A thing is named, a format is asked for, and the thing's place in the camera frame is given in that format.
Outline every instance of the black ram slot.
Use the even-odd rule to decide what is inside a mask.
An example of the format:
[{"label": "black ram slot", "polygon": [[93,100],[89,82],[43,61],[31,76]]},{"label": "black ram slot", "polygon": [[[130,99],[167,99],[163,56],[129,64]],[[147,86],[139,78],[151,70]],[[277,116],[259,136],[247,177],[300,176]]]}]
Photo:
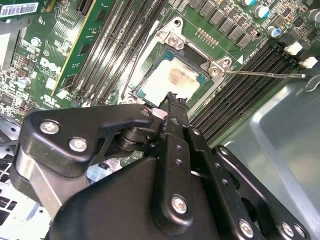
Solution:
[{"label": "black ram slot", "polygon": [[81,14],[85,16],[89,11],[92,2],[93,0],[78,0],[75,10],[81,12]]},{"label": "black ram slot", "polygon": [[[282,48],[269,41],[242,71],[288,74],[295,62]],[[264,76],[235,75],[216,97],[191,121],[211,144],[282,80]]]}]

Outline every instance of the ram slot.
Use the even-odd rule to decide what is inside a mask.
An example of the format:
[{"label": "ram slot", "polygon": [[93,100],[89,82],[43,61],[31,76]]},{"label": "ram slot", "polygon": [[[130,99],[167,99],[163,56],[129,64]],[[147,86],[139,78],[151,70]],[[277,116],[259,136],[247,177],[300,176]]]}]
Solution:
[{"label": "ram slot", "polygon": [[122,11],[118,13],[119,20],[117,21],[116,24],[113,25],[114,27],[112,27],[111,30],[108,31],[107,36],[102,34],[101,39],[99,39],[98,42],[96,41],[98,46],[101,42],[104,42],[104,43],[100,48],[100,50],[97,51],[96,49],[96,51],[98,52],[98,55],[94,62],[92,61],[91,58],[87,59],[88,63],[93,62],[93,65],[92,66],[88,65],[87,68],[83,70],[83,74],[81,76],[81,79],[85,80],[85,82],[81,86],[81,91],[84,92],[85,94],[88,94],[90,92],[90,88],[94,83],[95,77],[103,61],[106,59],[106,56],[108,55],[112,45],[115,43],[115,40],[120,35],[121,30],[123,30],[123,28],[125,27],[127,20],[130,18],[130,16],[133,15],[132,10],[134,5],[135,5],[135,1],[127,1]]},{"label": "ram slot", "polygon": [[152,22],[154,22],[157,19],[158,15],[160,14],[160,12],[162,11],[162,9],[164,8],[164,6],[167,3],[168,3],[168,0],[159,0],[156,3],[153,4],[153,8],[151,10],[151,14],[145,20],[145,23],[144,23],[144,25],[147,25],[147,27],[144,26],[142,28],[143,31],[141,31],[141,34],[140,34],[139,38],[137,38],[137,40],[135,41],[136,45],[131,48],[131,51],[128,51],[128,54],[124,57],[122,63],[120,64],[120,67],[115,71],[115,73],[111,77],[107,87],[103,90],[101,96],[98,97],[98,101],[101,104],[106,102],[106,100],[108,99],[109,95],[114,90],[118,80],[120,79],[120,77],[122,76],[124,71],[126,70],[127,66],[129,65],[129,63],[131,62],[133,57],[136,56],[137,51],[143,45],[143,42],[144,42],[145,38],[147,37],[147,35],[148,35],[152,25],[153,25]]},{"label": "ram slot", "polygon": [[[288,74],[296,64],[291,57],[273,48],[268,42],[248,63],[244,71]],[[235,75],[215,98],[209,102],[191,121],[203,132],[206,141],[213,143],[236,121],[247,115],[251,108],[261,100],[270,89],[282,79],[264,76]]]}]

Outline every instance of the screw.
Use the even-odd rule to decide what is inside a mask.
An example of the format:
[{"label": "screw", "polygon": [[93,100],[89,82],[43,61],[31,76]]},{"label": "screw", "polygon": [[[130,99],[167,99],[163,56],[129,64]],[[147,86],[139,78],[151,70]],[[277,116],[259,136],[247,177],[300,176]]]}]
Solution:
[{"label": "screw", "polygon": [[60,128],[55,122],[44,121],[40,124],[40,130],[45,134],[56,134],[57,132],[59,132]]},{"label": "screw", "polygon": [[170,120],[171,120],[171,122],[173,122],[175,125],[179,125],[179,121],[178,121],[178,119],[176,119],[175,117],[172,117]]},{"label": "screw", "polygon": [[246,235],[248,238],[253,238],[254,231],[246,220],[240,219],[239,227],[244,235]]},{"label": "screw", "polygon": [[196,128],[194,128],[194,129],[192,129],[193,130],[193,132],[195,133],[195,134],[197,134],[197,135],[200,135],[201,133],[200,133],[200,131],[198,130],[198,129],[196,129]]},{"label": "screw", "polygon": [[187,204],[185,200],[183,200],[180,196],[173,196],[171,199],[171,204],[173,209],[178,213],[178,214],[185,214],[187,212]]},{"label": "screw", "polygon": [[288,236],[290,236],[290,237],[295,236],[294,231],[292,231],[291,227],[288,224],[286,224],[285,222],[282,223],[282,228],[283,228],[284,232],[286,234],[288,234]]},{"label": "screw", "polygon": [[302,228],[301,228],[299,225],[295,224],[295,225],[294,225],[294,228],[295,228],[295,230],[296,230],[303,238],[306,237],[305,232],[302,230]]},{"label": "screw", "polygon": [[168,44],[175,47],[178,44],[178,39],[174,36],[169,37]]},{"label": "screw", "polygon": [[69,147],[73,151],[83,152],[83,151],[87,150],[88,145],[84,139],[82,139],[80,137],[75,137],[69,141]]},{"label": "screw", "polygon": [[210,69],[210,75],[212,76],[212,77],[216,77],[216,76],[218,76],[220,74],[220,70],[217,68],[217,67],[212,67],[211,69]]},{"label": "screw", "polygon": [[140,112],[147,117],[150,116],[150,113],[146,109],[141,109]]},{"label": "screw", "polygon": [[228,155],[228,152],[227,152],[227,150],[225,150],[224,148],[220,148],[220,151],[224,154],[224,155]]}]

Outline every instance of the hole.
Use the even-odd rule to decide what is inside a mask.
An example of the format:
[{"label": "hole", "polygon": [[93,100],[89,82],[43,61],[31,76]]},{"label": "hole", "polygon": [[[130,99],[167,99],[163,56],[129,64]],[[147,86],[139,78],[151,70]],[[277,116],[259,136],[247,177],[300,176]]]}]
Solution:
[{"label": "hole", "polygon": [[15,208],[16,205],[17,205],[16,201],[11,201],[9,206],[6,209],[12,211]]},{"label": "hole", "polygon": [[261,32],[257,32],[256,35],[255,35],[255,38],[259,39],[259,38],[261,38],[261,36],[262,36]]},{"label": "hole", "polygon": [[226,59],[226,60],[223,61],[223,64],[224,64],[224,65],[228,65],[229,63],[230,63],[230,60],[229,60],[229,59]]},{"label": "hole", "polygon": [[6,183],[6,181],[9,180],[9,175],[8,174],[3,174],[0,178],[0,182]]},{"label": "hole", "polygon": [[238,190],[240,188],[240,182],[238,181],[238,179],[236,179],[236,177],[227,170],[228,174],[230,175],[230,178],[232,180],[233,185],[235,186],[235,189]]},{"label": "hole", "polygon": [[228,181],[225,180],[225,179],[222,179],[222,183],[223,183],[225,186],[228,186],[228,185],[229,185]]},{"label": "hole", "polygon": [[0,208],[5,209],[9,202],[10,202],[10,199],[0,196]]},{"label": "hole", "polygon": [[179,121],[178,121],[178,119],[176,119],[175,117],[172,117],[170,120],[171,120],[171,122],[173,122],[175,125],[179,125]]},{"label": "hole", "polygon": [[177,164],[178,166],[182,165],[182,161],[180,159],[176,159],[175,160],[175,164]]},{"label": "hole", "polygon": [[176,27],[180,27],[180,25],[181,25],[181,21],[180,20],[175,20],[174,21],[174,25],[176,26]]},{"label": "hole", "polygon": [[249,217],[252,222],[256,222],[258,219],[258,214],[256,208],[253,206],[253,204],[245,197],[241,198],[241,201],[246,209],[246,211],[249,214]]},{"label": "hole", "polygon": [[9,214],[10,214],[9,212],[0,210],[0,226],[2,226],[2,224],[4,224],[5,220],[9,216]]}]

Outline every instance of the capacitor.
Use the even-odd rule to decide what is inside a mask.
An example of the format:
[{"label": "capacitor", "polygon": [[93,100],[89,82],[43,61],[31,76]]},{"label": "capacitor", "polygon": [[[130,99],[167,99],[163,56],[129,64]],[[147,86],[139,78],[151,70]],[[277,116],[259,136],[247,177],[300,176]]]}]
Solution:
[{"label": "capacitor", "polygon": [[18,81],[16,82],[16,85],[20,88],[20,89],[25,89],[26,87],[30,86],[31,84],[31,80],[28,77],[21,77],[18,79]]},{"label": "capacitor", "polygon": [[308,14],[308,19],[313,23],[320,23],[320,10],[312,9]]},{"label": "capacitor", "polygon": [[259,5],[254,9],[255,17],[264,19],[269,16],[270,9],[267,6]]},{"label": "capacitor", "polygon": [[270,26],[267,28],[266,32],[272,38],[277,38],[281,34],[281,30],[279,28],[275,28],[274,26]]},{"label": "capacitor", "polygon": [[39,47],[41,45],[41,40],[37,37],[33,37],[31,38],[30,43],[35,47]]},{"label": "capacitor", "polygon": [[241,0],[242,5],[251,6],[256,3],[257,0]]}]

